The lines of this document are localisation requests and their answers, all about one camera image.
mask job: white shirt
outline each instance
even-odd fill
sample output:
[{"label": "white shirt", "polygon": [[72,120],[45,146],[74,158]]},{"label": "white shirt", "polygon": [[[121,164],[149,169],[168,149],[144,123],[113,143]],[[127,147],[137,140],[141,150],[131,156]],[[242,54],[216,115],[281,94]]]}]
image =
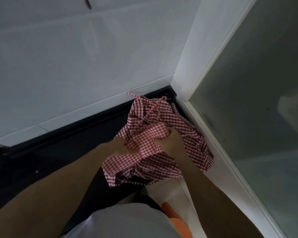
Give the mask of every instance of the white shirt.
[{"label": "white shirt", "polygon": [[146,204],[120,204],[94,212],[64,238],[181,238],[169,218]]}]

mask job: white door frame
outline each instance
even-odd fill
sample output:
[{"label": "white door frame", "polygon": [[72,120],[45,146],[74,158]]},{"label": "white door frame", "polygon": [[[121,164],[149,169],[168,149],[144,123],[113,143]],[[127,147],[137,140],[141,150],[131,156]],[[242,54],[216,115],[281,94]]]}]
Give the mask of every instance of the white door frame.
[{"label": "white door frame", "polygon": [[202,132],[215,156],[215,165],[206,176],[230,197],[264,237],[286,238],[189,101],[255,2],[201,0],[171,86],[177,93],[178,104]]}]

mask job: dark floor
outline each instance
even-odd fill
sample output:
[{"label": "dark floor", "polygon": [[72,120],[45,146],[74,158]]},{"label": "dark floor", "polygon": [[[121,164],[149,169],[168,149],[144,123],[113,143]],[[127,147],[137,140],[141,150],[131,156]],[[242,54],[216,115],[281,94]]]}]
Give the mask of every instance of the dark floor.
[{"label": "dark floor", "polygon": [[[145,96],[167,96],[172,102],[175,93],[171,87],[165,87]],[[110,141],[127,123],[131,104],[132,101],[124,103],[11,148],[0,148],[0,208],[30,184]],[[99,170],[63,232],[139,188],[127,183],[109,188],[103,171]]]}]

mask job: glass door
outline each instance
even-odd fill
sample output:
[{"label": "glass door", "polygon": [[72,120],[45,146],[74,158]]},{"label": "glass door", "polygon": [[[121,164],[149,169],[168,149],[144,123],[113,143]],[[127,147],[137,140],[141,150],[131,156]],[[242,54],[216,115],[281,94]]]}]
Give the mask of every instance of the glass door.
[{"label": "glass door", "polygon": [[257,0],[190,102],[288,238],[298,238],[298,0]]}]

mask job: orange object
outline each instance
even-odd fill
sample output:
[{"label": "orange object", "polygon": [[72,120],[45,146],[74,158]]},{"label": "orange object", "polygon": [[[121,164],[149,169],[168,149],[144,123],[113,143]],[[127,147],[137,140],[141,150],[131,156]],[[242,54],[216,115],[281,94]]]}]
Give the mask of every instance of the orange object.
[{"label": "orange object", "polygon": [[163,209],[167,217],[171,220],[172,224],[175,226],[182,238],[193,238],[188,225],[172,209],[170,204],[168,204],[167,202],[163,202],[161,208]]}]

